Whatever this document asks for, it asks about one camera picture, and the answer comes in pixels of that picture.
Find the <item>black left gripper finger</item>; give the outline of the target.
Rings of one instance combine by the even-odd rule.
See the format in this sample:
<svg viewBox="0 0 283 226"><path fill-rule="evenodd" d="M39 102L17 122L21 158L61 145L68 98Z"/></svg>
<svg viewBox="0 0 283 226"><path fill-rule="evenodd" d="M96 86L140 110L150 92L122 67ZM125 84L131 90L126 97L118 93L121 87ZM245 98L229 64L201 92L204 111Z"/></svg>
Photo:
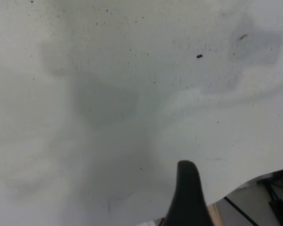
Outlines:
<svg viewBox="0 0 283 226"><path fill-rule="evenodd" d="M198 169L191 161L179 161L177 164L175 194L164 225L213 225L204 200Z"/></svg>

